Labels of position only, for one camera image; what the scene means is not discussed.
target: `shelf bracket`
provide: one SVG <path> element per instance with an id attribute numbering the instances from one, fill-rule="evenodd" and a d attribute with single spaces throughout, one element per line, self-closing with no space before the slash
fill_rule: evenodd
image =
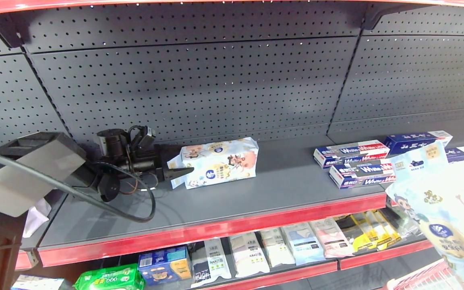
<path id="1" fill-rule="evenodd" d="M 419 8 L 425 8 L 434 5 L 422 5 L 422 4 L 409 4 L 409 3 L 380 3 L 374 4 L 368 8 L 365 15 L 365 22 L 363 29 L 371 31 L 375 29 L 375 26 L 379 23 L 384 15 L 398 13 L 403 11 L 410 11 Z"/>
<path id="2" fill-rule="evenodd" d="M 6 14 L 0 14 L 0 39 L 8 48 L 21 46 L 21 39 Z"/>

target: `black cable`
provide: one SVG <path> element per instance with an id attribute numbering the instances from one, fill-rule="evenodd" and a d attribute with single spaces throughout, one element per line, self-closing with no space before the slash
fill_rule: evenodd
<path id="1" fill-rule="evenodd" d="M 58 181 L 54 178 L 52 178 L 51 176 L 48 176 L 42 172 L 39 172 L 39 171 L 36 171 L 35 169 L 27 166 L 27 165 L 24 165 L 24 164 L 21 164 L 19 162 L 16 162 L 14 160 L 11 160 L 9 158 L 6 158 L 4 156 L 0 156 L 0 164 L 2 165 L 6 165 L 6 166 L 10 166 L 10 167 L 14 167 L 16 169 L 19 169 L 19 170 L 22 170 L 24 172 L 27 172 L 28 174 L 32 175 L 32 176 L 35 176 L 37 178 L 39 178 L 40 180 L 43 180 L 44 182 L 50 184 L 50 185 L 53 185 L 54 187 L 62 190 L 62 191 L 65 191 L 66 193 L 70 193 L 72 194 L 73 196 L 76 196 L 77 198 L 85 201 L 85 202 L 88 202 L 104 211 L 108 211 L 110 213 L 113 213 L 114 215 L 116 216 L 120 216 L 120 217 L 123 217 L 123 218 L 126 218 L 128 220 L 131 220 L 133 222 L 148 222 L 149 220 L 151 220 L 153 218 L 153 215 L 155 214 L 155 209 L 156 209 L 156 205 L 155 205 L 155 197 L 153 196 L 153 192 L 151 192 L 151 190 L 149 189 L 149 186 L 147 186 L 143 180 L 139 180 L 140 184 L 145 186 L 145 188 L 148 189 L 148 193 L 151 197 L 151 213 L 149 214 L 148 217 L 146 218 L 141 218 L 141 217 L 137 217 L 137 216 L 134 216 L 134 215 L 131 215 L 129 213 L 125 213 L 123 211 L 120 211 L 119 209 L 116 209 L 108 204 L 105 204 L 101 201 L 98 201 L 98 200 L 95 200 L 94 198 L 86 195 L 85 193 L 81 192 L 81 191 L 78 191 L 76 189 L 74 189 L 73 187 L 71 187 L 69 184 L 66 184 L 64 182 L 61 182 L 61 181 Z"/>
<path id="2" fill-rule="evenodd" d="M 130 139 L 131 139 L 131 133 L 132 133 L 132 130 L 134 130 L 135 128 L 142 128 L 143 126 L 139 126 L 139 125 L 133 125 L 132 127 L 130 127 L 130 129 L 128 129 L 128 135 L 130 136 Z"/>

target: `pink package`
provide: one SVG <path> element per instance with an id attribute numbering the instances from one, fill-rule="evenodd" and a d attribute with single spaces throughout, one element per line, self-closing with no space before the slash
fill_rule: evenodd
<path id="1" fill-rule="evenodd" d="M 325 252 L 326 258 L 353 256 L 354 248 L 333 218 L 309 222 Z"/>

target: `green wet wipes pack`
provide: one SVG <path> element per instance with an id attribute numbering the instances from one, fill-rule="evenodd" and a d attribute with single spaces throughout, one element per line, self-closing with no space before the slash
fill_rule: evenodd
<path id="1" fill-rule="evenodd" d="M 76 290 L 143 290 L 136 264 L 87 271 L 74 284 Z"/>

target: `red shelf edge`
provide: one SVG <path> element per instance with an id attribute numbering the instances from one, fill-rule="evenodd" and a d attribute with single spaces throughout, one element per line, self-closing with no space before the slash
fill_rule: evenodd
<path id="1" fill-rule="evenodd" d="M 71 264 L 105 257 L 155 250 L 189 242 L 198 242 L 214 237 L 227 237 L 261 229 L 308 222 L 326 217 L 358 213 L 385 207 L 385 193 L 335 202 L 322 203 L 301 209 L 265 213 L 254 217 L 239 217 L 232 220 L 188 226 L 146 235 L 93 242 L 76 246 L 53 246 L 39 248 L 44 267 Z"/>
<path id="2" fill-rule="evenodd" d="M 233 2 L 234 0 L 224 0 L 225 2 Z M 373 0 L 374 2 L 402 2 L 412 4 L 431 4 L 431 5 L 448 5 L 464 7 L 464 0 Z M 0 13 L 33 10 L 33 9 L 47 9 L 47 8 L 60 8 L 60 7 L 76 7 L 88 5 L 113 5 L 113 4 L 127 4 L 127 3 L 160 3 L 160 2 L 222 2 L 222 0 L 138 0 L 135 2 L 120 1 L 120 0 L 0 0 Z"/>
<path id="3" fill-rule="evenodd" d="M 418 251 L 429 249 L 432 247 L 433 247 L 433 244 L 431 244 L 431 242 L 429 242 L 428 240 L 423 240 L 421 242 L 414 242 L 413 244 L 407 244 L 405 246 L 396 246 L 395 248 L 383 250 L 380 252 L 341 259 L 339 261 L 339 268 L 341 270 L 347 270 L 350 268 L 355 268 L 355 267 L 383 261 L 385 259 L 391 259 L 394 257 L 399 257 L 402 255 L 418 252 Z"/>
<path id="4" fill-rule="evenodd" d="M 272 285 L 278 285 L 286 282 L 296 281 L 299 279 L 306 279 L 317 275 L 323 275 L 338 270 L 338 262 L 328 262 L 325 264 L 304 267 L 300 269 L 290 270 L 281 273 L 270 274 L 252 279 L 241 280 L 237 282 L 227 283 L 218 286 L 212 286 L 213 290 L 219 289 L 257 289 Z"/>
<path id="5" fill-rule="evenodd" d="M 31 268 L 32 266 L 28 258 L 28 253 L 20 251 L 17 256 L 17 263 L 15 263 L 15 270 L 28 270 Z"/>

